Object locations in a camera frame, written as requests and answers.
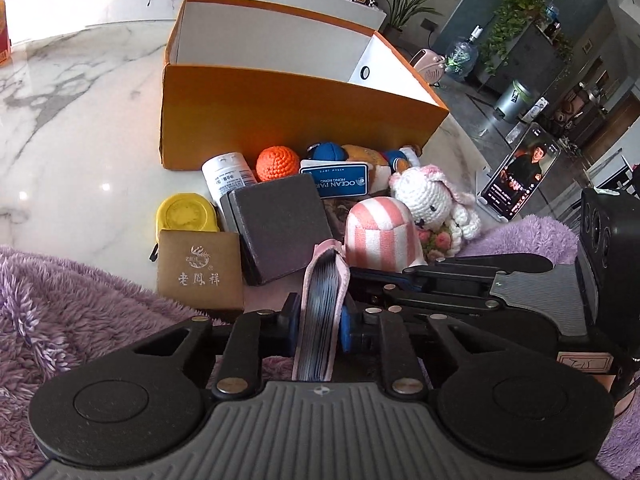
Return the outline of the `pink white striped plush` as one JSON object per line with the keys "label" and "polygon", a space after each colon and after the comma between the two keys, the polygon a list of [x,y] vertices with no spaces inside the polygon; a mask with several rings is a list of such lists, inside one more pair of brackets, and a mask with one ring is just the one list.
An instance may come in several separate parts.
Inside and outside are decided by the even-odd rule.
{"label": "pink white striped plush", "polygon": [[362,200],[346,218],[344,247],[349,266],[400,273],[426,261],[408,207],[388,196]]}

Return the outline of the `dark grey gift box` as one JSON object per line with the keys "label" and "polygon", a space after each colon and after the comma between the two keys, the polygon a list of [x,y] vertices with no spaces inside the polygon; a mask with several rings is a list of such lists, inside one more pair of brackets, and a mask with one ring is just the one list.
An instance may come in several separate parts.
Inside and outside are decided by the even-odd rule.
{"label": "dark grey gift box", "polygon": [[224,226],[239,235],[244,278],[252,286],[306,268],[314,246],[332,236],[308,174],[236,188],[220,204]]}

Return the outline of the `white crochet bunny doll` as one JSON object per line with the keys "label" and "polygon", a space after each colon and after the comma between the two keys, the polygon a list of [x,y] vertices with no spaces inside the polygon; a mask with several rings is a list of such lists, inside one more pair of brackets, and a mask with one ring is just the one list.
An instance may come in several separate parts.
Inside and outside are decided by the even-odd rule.
{"label": "white crochet bunny doll", "polygon": [[435,165],[396,172],[390,195],[410,210],[427,262],[454,257],[482,234],[474,195],[456,188]]}

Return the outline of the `blue Ocean Park card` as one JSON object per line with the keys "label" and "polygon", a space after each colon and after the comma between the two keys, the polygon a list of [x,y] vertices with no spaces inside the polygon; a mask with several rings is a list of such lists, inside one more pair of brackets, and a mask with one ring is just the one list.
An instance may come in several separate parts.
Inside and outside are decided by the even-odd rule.
{"label": "blue Ocean Park card", "polygon": [[299,172],[311,176],[321,198],[358,197],[369,192],[369,167],[365,162],[303,159]]}

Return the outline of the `yellow tape measure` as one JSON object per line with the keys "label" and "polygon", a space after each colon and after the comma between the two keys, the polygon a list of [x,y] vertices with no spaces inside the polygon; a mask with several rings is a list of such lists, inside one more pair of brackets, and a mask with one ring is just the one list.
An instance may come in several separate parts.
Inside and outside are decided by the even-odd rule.
{"label": "yellow tape measure", "polygon": [[163,200],[155,215],[155,237],[162,231],[218,232],[216,211],[198,193],[177,193]]}

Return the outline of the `orange crochet ball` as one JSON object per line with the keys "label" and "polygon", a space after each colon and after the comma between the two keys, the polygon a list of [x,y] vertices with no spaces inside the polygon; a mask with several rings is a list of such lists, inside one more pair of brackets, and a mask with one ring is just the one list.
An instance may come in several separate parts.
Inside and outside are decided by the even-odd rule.
{"label": "orange crochet ball", "polygon": [[256,160],[256,174],[262,182],[294,176],[299,172],[299,157],[287,146],[265,148]]}

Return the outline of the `white pill bottle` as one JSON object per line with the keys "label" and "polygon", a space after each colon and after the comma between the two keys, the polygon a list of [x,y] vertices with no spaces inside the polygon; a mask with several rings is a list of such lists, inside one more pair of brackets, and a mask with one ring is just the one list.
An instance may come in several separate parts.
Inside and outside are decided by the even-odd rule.
{"label": "white pill bottle", "polygon": [[244,156],[239,152],[226,153],[206,160],[201,170],[209,194],[217,206],[227,193],[257,183]]}

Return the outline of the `acrylic photo stand display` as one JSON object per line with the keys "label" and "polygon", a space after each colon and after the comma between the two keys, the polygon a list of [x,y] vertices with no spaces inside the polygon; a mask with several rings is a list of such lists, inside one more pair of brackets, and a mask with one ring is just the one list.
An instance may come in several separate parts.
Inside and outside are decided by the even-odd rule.
{"label": "acrylic photo stand display", "polygon": [[560,155],[561,148],[553,136],[532,122],[495,170],[483,169],[476,175],[476,202],[497,221],[510,222],[538,190]]}

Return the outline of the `silver trash bin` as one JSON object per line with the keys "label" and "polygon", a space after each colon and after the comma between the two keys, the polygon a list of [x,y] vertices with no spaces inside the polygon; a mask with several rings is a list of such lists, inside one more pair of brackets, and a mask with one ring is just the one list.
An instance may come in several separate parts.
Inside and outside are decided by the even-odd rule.
{"label": "silver trash bin", "polygon": [[518,120],[518,115],[526,112],[533,104],[533,93],[525,84],[514,79],[498,99],[494,107],[494,115],[500,120],[514,124]]}

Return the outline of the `pink small heater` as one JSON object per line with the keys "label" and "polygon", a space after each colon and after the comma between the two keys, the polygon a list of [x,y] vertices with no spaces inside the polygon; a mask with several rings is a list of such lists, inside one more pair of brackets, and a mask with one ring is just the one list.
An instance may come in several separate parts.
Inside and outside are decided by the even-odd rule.
{"label": "pink small heater", "polygon": [[445,75],[446,58],[430,49],[421,49],[410,65],[428,84],[438,84]]}

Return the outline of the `orange cardboard box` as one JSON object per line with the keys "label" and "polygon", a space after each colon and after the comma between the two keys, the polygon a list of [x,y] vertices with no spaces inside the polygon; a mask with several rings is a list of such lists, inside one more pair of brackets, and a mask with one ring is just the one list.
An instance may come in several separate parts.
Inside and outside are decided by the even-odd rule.
{"label": "orange cardboard box", "polygon": [[160,162],[273,145],[422,148],[448,108],[376,30],[260,0],[183,0],[165,48]]}

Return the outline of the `water jug with pump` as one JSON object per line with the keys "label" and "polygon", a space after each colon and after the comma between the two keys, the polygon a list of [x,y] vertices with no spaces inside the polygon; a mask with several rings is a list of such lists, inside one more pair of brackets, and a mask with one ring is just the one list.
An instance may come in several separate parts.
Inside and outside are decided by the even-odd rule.
{"label": "water jug with pump", "polygon": [[480,55],[476,40],[480,38],[483,29],[476,25],[469,37],[459,38],[448,47],[445,54],[445,73],[452,79],[464,81],[472,72]]}

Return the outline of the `potted long leaf plant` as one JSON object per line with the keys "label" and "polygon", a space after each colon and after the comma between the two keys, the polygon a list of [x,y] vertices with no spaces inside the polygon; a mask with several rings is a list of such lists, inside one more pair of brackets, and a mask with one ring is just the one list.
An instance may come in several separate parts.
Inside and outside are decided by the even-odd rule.
{"label": "potted long leaf plant", "polygon": [[408,21],[418,15],[440,15],[433,6],[436,0],[383,0],[386,3],[386,25],[382,35],[389,41],[397,41]]}

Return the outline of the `hanging green vine plant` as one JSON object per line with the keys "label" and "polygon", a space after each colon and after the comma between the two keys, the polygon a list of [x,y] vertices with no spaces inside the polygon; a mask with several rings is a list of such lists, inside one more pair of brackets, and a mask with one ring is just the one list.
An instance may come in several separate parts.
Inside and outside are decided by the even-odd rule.
{"label": "hanging green vine plant", "polygon": [[495,76],[501,65],[509,63],[510,45],[529,25],[550,41],[567,71],[574,58],[573,45],[562,32],[559,8],[546,0],[499,0],[487,37],[480,44],[480,60],[489,76]]}

